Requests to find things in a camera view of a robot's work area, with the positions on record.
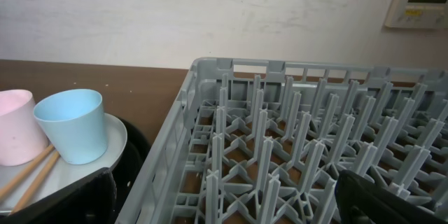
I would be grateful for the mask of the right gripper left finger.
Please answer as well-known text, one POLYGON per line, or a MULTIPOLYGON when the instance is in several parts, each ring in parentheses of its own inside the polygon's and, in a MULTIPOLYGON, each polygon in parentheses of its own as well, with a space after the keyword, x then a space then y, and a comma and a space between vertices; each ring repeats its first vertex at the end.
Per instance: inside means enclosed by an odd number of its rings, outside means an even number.
POLYGON ((57 192, 1 218, 1 224, 111 223, 116 205, 112 172, 101 168, 57 192))

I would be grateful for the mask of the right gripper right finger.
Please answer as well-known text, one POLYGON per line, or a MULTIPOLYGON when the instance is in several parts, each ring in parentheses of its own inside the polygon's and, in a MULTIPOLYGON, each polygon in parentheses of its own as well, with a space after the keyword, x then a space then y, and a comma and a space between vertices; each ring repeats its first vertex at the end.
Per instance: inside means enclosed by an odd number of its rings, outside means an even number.
POLYGON ((339 173, 335 199, 342 224, 445 222, 349 170, 339 173))

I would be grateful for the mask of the wooden chopstick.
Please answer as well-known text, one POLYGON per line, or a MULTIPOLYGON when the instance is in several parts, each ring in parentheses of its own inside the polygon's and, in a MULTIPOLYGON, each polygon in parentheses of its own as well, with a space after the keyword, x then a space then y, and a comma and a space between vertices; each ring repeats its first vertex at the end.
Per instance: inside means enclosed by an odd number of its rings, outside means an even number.
POLYGON ((5 186, 1 188, 1 200, 9 195, 14 188, 16 188, 20 182, 26 178, 41 161, 47 157, 47 155, 53 151, 55 147, 50 144, 42 153, 36 156, 29 164, 22 169, 18 174, 16 174, 5 186))
POLYGON ((47 175, 50 173, 52 168, 55 166, 55 163, 59 159, 60 154, 58 151, 54 151, 49 161, 45 164, 45 166, 42 168, 42 170, 38 173, 36 178, 33 180, 31 185, 28 187, 24 195, 20 198, 18 203, 15 205, 13 210, 10 214, 15 214, 16 212, 19 212, 23 208, 26 207, 27 203, 30 201, 30 199, 34 196, 35 192, 39 189, 41 184, 45 181, 47 175))

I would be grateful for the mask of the blue cup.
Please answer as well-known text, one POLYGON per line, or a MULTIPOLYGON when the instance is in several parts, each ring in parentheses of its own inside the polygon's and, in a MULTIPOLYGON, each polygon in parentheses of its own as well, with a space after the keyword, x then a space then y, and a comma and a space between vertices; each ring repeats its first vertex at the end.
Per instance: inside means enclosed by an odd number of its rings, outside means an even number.
POLYGON ((84 165, 108 148, 103 97, 96 90, 74 89, 42 99, 34 117, 62 159, 84 165))

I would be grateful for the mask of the pink cup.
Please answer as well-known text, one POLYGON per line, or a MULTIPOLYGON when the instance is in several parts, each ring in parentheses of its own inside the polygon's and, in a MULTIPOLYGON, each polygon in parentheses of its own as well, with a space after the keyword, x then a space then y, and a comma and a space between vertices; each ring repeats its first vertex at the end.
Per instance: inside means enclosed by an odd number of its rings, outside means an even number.
POLYGON ((28 90, 1 92, 1 165, 29 162, 48 146, 34 117, 35 101, 28 90))

